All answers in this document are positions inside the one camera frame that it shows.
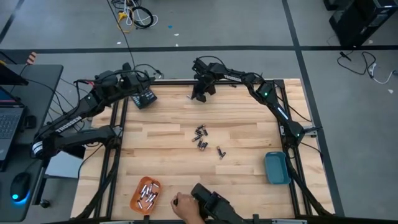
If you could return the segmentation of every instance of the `metal frame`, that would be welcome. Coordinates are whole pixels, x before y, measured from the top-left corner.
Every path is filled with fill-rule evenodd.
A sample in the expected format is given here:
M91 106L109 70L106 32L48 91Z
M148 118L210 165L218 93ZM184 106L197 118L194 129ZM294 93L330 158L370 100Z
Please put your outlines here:
M196 80L157 80L152 85L193 85L196 82L197 82ZM282 99L284 102L284 108L285 108L286 112L288 113L288 115L290 116L289 103L287 100L287 94L286 94L284 81L283 80L274 80L274 82L277 84L277 86L274 86L274 88L280 88L280 92L282 93ZM239 85L239 83L232 82L232 81L217 82L217 85L230 85L230 84ZM121 115L121 121L120 121L120 127L122 127L122 128L124 127L125 122L126 122L127 106L128 106L128 98L125 98L123 101L122 115ZM117 113L118 113L118 103L115 103L113 105L113 110L112 110L112 115L111 115L111 125L112 126L114 126L114 124L115 124ZM300 160L299 150L297 148L295 148L295 149L293 149L293 151L294 151L294 155L295 155L297 173L298 173L299 177L305 183L305 177L303 174L303 168L302 168L302 163ZM99 185L101 185L101 183L104 182L104 179L106 177L106 173L108 170L109 155L110 155L110 149L106 150L104 153L104 163L103 163L103 167L101 170L101 177L99 180ZM120 159L120 152L118 153L116 151L114 162L118 163L119 159ZM111 186L110 186L110 189L109 189L109 199L108 199L108 205L106 207L106 218L109 218L109 219L111 219L111 216L112 216L113 198L114 198L114 193L115 193L115 188L116 188L116 178L117 178L117 171L116 171L116 175L114 176ZM294 182L290 183L289 189L290 189L290 196L292 198L292 206L293 206L294 214L295 214L295 217L298 217L302 214L300 213L297 192L296 192ZM306 215L312 215L312 209L311 209L311 205L308 201L308 198L304 194L303 194L303 198L304 198ZM102 198L98 202L97 207L95 209L95 213L94 213L95 218L100 217L101 203L102 203ZM259 221L261 221L261 223L270 223L271 219L259 219ZM157 220L157 221L150 221L150 222L151 223L152 222L153 223L168 223L168 224L183 223L181 220Z

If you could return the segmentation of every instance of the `wooden tabletop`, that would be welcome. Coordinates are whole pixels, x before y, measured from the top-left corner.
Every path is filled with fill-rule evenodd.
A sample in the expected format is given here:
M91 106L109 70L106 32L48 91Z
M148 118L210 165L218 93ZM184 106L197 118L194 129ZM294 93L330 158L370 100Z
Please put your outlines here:
M284 81L289 105L309 118L300 80ZM129 208L129 202L146 175L162 184L150 216L153 220L178 219L170 201L177 192L189 194L196 183L225 197L244 218L252 218L254 213L260 218L294 217L289 186L270 184L264 167L267 152L282 150L277 121L266 106L249 95L245 86L217 85L217 94L207 96L206 103L186 97L192 92L190 85L151 88L158 97L153 105L139 110L133 102L128 104L113 220L143 219ZM111 109L106 109L94 118L93 126L109 124L110 117ZM302 125L310 124L293 111L292 118ZM199 151L197 142L191 142L201 124L206 124L209 134L204 137L208 142L205 151ZM306 136L302 142L317 147L314 138ZM226 152L223 160L219 159L216 146ZM95 149L88 149L85 157ZM329 212L334 212L319 153L304 145L299 150L308 188ZM97 191L103 155L100 149L82 167L71 217L78 215ZM301 191L296 188L303 213ZM107 198L106 192L101 214L105 213Z

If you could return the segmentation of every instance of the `concrete floor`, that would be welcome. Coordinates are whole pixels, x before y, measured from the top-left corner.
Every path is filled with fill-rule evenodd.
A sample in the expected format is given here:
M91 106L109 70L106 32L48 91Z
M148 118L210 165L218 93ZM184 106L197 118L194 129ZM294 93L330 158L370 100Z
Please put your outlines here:
M0 29L18 0L2 0ZM186 46L293 46L281 0L142 0L159 16L159 23L127 35L131 47ZM287 0L301 46L326 46L332 37L322 0ZM393 15L371 38L371 45L398 45ZM335 37L331 45L338 45ZM90 49L123 48L125 40L117 30L104 1L24 1L0 49ZM192 61L200 55L222 58L230 68L264 73L266 78L301 78L293 50L224 50L134 52L136 63L150 63L166 78L192 78ZM371 51L377 57L376 77L385 80L398 69L398 50ZM347 217L398 220L398 77L379 85L367 75L355 75L336 63L339 51L303 51L319 116ZM345 65L363 70L360 52ZM127 53L38 54L37 64L62 64L67 81L91 78L104 70L117 70L130 62ZM72 86L60 82L58 91L76 104ZM70 216L76 180L50 180L44 197L51 208L33 206L24 223L66 220Z

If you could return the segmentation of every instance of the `person's arm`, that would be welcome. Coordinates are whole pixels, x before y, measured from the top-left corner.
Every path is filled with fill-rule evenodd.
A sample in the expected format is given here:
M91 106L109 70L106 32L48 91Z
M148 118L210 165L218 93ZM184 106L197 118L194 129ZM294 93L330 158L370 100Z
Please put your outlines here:
M178 205L174 205L173 201L178 199ZM186 224L205 224L199 215L198 202L191 196L181 194L180 192L174 196L170 202L174 213L180 217Z

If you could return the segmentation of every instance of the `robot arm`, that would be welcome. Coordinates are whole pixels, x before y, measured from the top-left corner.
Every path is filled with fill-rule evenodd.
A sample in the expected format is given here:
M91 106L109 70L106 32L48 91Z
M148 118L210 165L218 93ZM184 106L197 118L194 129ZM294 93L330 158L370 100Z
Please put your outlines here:
M255 73L240 72L228 69L220 63L209 63L206 65L197 58L192 67L196 71L194 76L198 82L193 87L191 99L206 102L205 93L213 95L216 93L215 83L220 79L227 79L242 83L246 86L249 94L260 104L265 105L271 113L277 118L285 130L285 144L287 147L298 146L305 136L306 130L296 121L287 115L285 109L281 107L277 99L273 81L264 80Z
M111 106L116 101L142 92L150 86L154 79L148 76L141 77L136 72L131 72L131 67L126 63L121 71L103 72L95 76L95 80L78 80L77 82L92 82L93 89L78 102L76 108L39 129L32 147L35 157L48 159L57 155L59 151L68 152L68 148L93 142L107 145L118 136L110 126L70 136L61 134L75 123L100 114L106 106Z

